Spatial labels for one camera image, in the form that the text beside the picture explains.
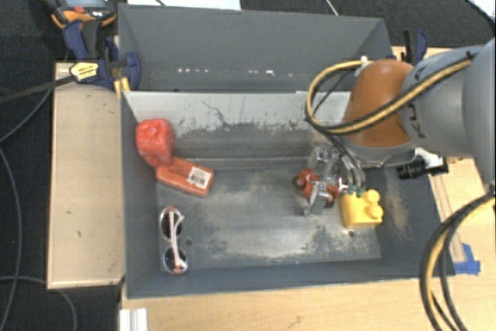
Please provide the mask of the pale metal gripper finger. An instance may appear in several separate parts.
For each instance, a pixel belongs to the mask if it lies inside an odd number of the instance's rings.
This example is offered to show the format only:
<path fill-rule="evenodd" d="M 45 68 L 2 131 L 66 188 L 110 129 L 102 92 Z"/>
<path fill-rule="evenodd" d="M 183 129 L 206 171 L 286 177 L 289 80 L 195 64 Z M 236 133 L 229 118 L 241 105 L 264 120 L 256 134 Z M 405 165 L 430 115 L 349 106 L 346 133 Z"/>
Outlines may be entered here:
<path fill-rule="evenodd" d="M 307 185 L 315 185 L 315 184 L 325 184 L 322 180 L 322 176 L 315 173 L 314 169 L 307 168 L 303 170 L 303 182 L 305 186 Z"/>
<path fill-rule="evenodd" d="M 308 204 L 303 208 L 305 216 L 321 215 L 335 198 L 333 186 L 322 182 L 308 183 L 303 189 L 303 195 L 308 199 Z"/>

